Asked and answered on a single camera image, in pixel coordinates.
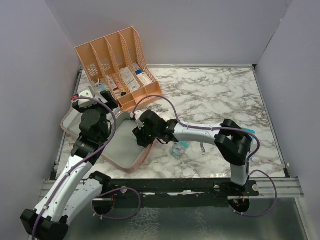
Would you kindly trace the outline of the pink medicine kit case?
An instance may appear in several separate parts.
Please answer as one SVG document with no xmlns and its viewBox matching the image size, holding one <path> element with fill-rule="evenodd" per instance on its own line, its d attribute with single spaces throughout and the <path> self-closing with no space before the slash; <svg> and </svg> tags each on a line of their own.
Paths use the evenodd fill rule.
<svg viewBox="0 0 320 240">
<path fill-rule="evenodd" d="M 133 173 L 143 165 L 152 151 L 153 144 L 144 148 L 137 144 L 133 130 L 137 124 L 131 120 L 131 113 L 113 110 L 116 117 L 117 130 L 111 142 L 105 147 L 101 157 L 114 165 L 116 168 Z M 61 121 L 61 128 L 75 139 L 79 137 L 82 114 L 71 108 Z"/>
</svg>

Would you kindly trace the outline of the black handled scissors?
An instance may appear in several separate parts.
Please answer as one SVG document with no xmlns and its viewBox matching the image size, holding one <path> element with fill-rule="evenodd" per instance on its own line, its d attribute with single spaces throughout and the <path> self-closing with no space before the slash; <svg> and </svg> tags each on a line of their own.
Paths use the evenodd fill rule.
<svg viewBox="0 0 320 240">
<path fill-rule="evenodd" d="M 202 142 L 200 143 L 200 149 L 201 149 L 202 155 L 204 155 L 206 153 L 206 150 Z"/>
</svg>

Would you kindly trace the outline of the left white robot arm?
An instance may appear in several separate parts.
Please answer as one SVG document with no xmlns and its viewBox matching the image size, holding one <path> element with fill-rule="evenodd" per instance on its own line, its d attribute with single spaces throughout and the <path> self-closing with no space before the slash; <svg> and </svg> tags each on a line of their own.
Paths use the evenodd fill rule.
<svg viewBox="0 0 320 240">
<path fill-rule="evenodd" d="M 109 91 L 102 91 L 101 101 L 80 93 L 72 97 L 72 107 L 81 113 L 80 134 L 68 162 L 46 196 L 34 207 L 25 209 L 21 221 L 32 239 L 62 240 L 76 215 L 95 197 L 106 197 L 111 190 L 110 177 L 97 173 L 80 188 L 78 185 L 101 156 L 117 130 L 117 101 Z"/>
</svg>

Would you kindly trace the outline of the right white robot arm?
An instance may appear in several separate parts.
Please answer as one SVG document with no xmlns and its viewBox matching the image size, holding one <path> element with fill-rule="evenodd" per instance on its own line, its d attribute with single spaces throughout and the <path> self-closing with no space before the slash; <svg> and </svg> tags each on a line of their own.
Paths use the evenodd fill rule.
<svg viewBox="0 0 320 240">
<path fill-rule="evenodd" d="M 132 132 L 141 147 L 146 148 L 155 140 L 162 144 L 198 142 L 216 146 L 223 158 L 230 163 L 230 191 L 236 196 L 247 191 L 247 157 L 251 150 L 252 137 L 234 121 L 225 119 L 220 125 L 191 124 L 177 119 L 166 121 L 152 110 L 138 110 L 132 112 L 130 117 L 137 124 Z"/>
</svg>

